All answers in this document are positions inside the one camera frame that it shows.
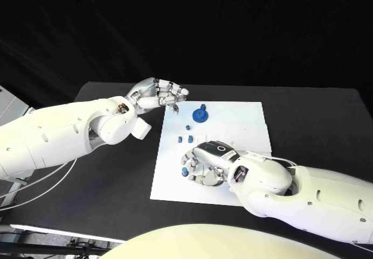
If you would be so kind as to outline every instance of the blue object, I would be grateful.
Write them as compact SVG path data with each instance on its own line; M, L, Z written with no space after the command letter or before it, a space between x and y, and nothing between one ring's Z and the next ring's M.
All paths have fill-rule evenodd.
M184 177L188 176L188 170L187 170L185 167L182 167L182 169L181 169L181 175L182 175Z
M206 111L206 105L201 104L200 108L193 111L193 120L197 123L206 122L208 118L208 114Z

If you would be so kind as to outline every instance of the black table surface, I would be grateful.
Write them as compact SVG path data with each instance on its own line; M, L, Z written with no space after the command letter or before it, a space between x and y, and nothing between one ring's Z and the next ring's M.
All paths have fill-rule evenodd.
M74 101L123 96L131 87L132 84L89 82ZM354 89L184 87L190 90L188 100L262 102L272 155L373 182L373 123ZM119 144L105 145L79 158L62 183L36 201L13 209L4 223L121 240L177 224L224 224L286 237L341 258L371 256L276 219L254 217L242 207L149 200L162 116L164 107L141 115L152 126L145 139L129 135ZM37 170L31 181L50 170ZM47 190L66 170L67 167L21 191L17 203Z

